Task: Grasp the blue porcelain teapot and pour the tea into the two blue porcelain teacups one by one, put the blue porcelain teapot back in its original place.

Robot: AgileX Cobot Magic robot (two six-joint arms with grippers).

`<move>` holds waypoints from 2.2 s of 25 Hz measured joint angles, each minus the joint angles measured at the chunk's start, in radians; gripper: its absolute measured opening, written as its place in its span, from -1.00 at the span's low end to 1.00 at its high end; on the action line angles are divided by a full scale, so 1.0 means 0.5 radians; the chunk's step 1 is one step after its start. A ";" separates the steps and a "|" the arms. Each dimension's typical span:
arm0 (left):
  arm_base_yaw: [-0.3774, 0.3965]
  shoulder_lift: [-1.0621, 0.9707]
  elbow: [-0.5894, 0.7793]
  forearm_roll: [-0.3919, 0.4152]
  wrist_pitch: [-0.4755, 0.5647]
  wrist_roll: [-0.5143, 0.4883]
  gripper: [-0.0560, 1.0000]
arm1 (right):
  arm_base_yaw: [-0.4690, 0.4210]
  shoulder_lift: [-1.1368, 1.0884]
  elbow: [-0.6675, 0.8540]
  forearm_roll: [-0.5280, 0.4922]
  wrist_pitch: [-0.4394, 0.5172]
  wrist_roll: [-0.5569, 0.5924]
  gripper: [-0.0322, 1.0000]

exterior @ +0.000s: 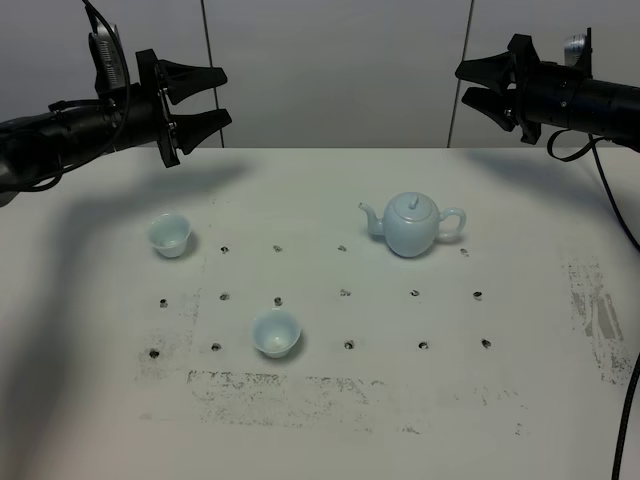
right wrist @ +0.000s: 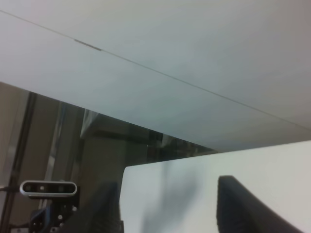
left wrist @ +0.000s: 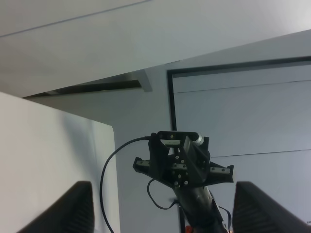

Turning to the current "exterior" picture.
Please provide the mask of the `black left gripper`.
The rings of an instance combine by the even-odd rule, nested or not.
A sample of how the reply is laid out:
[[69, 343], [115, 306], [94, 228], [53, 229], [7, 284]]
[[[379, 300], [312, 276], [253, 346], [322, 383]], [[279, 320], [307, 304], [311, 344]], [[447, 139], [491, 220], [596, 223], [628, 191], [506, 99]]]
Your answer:
[[204, 140], [232, 123], [226, 109], [173, 115], [173, 105], [205, 90], [225, 85], [219, 67], [196, 67], [159, 60], [152, 49], [136, 53], [140, 82], [131, 87], [129, 113], [115, 141], [117, 150], [155, 142], [165, 167], [180, 164], [178, 148], [189, 155]]

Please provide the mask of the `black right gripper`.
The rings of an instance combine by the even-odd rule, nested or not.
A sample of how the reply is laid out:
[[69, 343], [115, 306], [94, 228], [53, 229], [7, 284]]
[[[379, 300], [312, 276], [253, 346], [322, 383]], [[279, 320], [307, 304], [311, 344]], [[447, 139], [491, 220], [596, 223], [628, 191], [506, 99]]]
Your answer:
[[[511, 132], [515, 121], [521, 127], [521, 141], [535, 144], [541, 127], [550, 125], [567, 129], [569, 109], [586, 72], [539, 59], [532, 37], [516, 34], [508, 52], [465, 60], [455, 71], [457, 79], [486, 88], [470, 87], [462, 103], [493, 120], [502, 130]], [[506, 90], [515, 84], [513, 113], [509, 102], [492, 90]]]

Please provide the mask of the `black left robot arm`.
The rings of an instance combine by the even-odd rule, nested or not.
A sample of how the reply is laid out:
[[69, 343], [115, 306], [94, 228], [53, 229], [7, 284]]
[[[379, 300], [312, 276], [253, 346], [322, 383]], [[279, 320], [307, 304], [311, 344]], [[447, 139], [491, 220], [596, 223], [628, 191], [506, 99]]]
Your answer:
[[57, 185], [63, 175], [99, 158], [154, 143], [165, 167], [179, 165], [232, 119], [225, 109], [177, 115], [187, 98], [227, 83], [219, 67], [195, 67], [159, 59], [151, 49], [136, 54], [140, 80], [105, 90], [96, 99], [61, 101], [48, 112], [1, 125], [1, 203], [20, 193]]

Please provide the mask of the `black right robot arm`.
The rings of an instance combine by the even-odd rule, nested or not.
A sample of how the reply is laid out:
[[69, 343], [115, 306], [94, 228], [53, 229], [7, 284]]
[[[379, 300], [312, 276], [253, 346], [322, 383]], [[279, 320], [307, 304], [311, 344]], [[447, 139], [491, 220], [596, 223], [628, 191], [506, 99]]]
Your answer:
[[462, 103], [493, 120], [502, 130], [521, 129], [521, 141], [534, 145], [544, 125], [557, 127], [547, 142], [564, 131], [593, 137], [573, 161], [601, 140], [639, 149], [639, 89], [596, 80], [592, 74], [592, 36], [575, 35], [564, 47], [563, 65], [539, 58], [532, 37], [515, 34], [507, 51], [465, 60], [457, 79], [472, 84]]

